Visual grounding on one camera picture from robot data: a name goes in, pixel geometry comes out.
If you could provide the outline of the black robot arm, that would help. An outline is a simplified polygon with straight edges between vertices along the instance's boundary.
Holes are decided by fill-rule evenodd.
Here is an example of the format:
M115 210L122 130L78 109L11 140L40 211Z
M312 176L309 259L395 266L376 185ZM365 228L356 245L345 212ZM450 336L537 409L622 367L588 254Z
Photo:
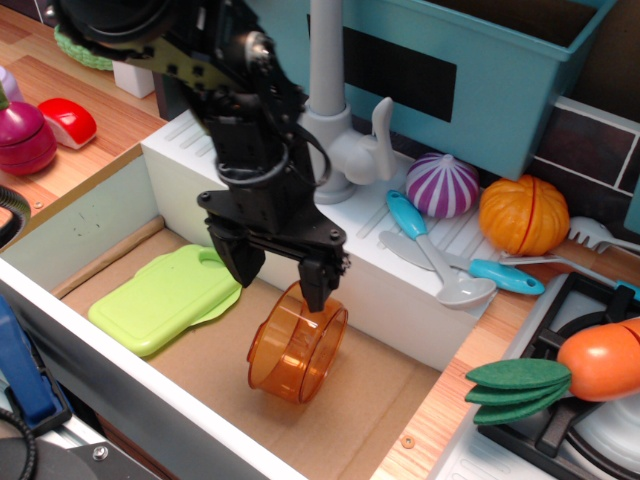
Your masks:
M211 138L220 191L200 194L214 247L250 285L267 253L295 260L313 312L349 261L344 231L316 207L327 179L300 124L303 90L281 68L273 40L242 1L52 1L61 32L90 53L174 79Z

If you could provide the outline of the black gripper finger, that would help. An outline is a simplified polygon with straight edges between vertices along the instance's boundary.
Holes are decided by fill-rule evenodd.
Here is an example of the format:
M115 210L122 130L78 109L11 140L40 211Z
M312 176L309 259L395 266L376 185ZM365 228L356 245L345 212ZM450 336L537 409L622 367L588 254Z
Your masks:
M265 262L262 250L252 246L247 230L235 223L207 221L207 230L220 259L243 287L248 287Z
M319 258L308 257L298 265L300 288L312 313L321 312L334 290L337 290L342 271Z

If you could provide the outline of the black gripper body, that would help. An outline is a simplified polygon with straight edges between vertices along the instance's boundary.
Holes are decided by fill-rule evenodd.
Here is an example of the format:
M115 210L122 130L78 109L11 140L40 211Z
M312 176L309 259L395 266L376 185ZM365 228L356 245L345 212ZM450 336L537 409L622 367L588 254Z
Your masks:
M333 264L345 273L346 233L316 207L311 186L285 172L264 182L226 190L206 191L197 197L207 221L235 223L247 230L250 244L265 254L300 263L308 257Z

